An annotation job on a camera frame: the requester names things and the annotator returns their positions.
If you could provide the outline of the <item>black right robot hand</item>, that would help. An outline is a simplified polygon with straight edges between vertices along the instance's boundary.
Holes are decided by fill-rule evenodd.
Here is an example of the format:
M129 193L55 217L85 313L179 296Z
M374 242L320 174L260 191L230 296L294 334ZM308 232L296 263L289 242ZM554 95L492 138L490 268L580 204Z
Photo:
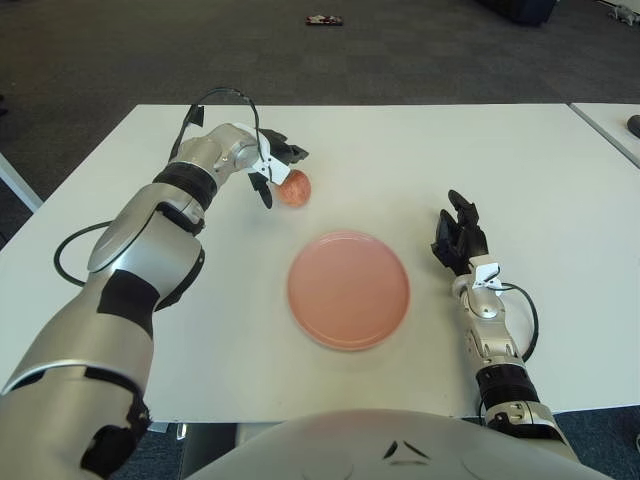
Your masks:
M475 204L455 190L448 192L448 199L456 217L446 209L440 211L432 253L456 279L468 281L472 289L500 287L500 267L489 255Z

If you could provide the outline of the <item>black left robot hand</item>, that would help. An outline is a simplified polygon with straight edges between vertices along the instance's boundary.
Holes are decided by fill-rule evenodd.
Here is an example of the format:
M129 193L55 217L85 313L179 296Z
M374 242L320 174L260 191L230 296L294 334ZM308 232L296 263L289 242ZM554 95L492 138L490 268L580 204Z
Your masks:
M289 144L287 137L271 129L259 129L259 135L251 127L234 123L234 127L245 131L259 144L260 151L245 169L250 183L267 209L273 206L270 186L282 186L290 177L292 166L305 159L309 153L298 145Z

